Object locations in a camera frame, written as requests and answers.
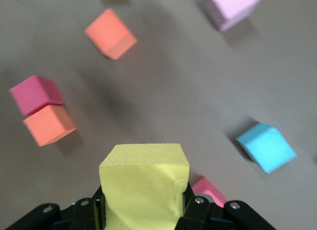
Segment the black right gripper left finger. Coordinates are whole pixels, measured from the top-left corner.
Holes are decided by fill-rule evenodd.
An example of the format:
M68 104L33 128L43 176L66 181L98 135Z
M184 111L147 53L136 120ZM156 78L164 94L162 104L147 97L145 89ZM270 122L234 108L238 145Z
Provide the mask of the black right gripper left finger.
M85 197L61 210L55 203L37 206L8 230L103 230L106 227L106 199L99 187L92 197Z

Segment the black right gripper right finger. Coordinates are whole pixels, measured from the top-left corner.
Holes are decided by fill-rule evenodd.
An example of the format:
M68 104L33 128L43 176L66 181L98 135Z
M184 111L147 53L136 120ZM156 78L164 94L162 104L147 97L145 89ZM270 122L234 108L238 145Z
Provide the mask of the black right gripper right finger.
M195 195L188 184L183 193L184 214L176 230L273 230L267 220L247 203L227 201L223 207L210 202L202 195Z

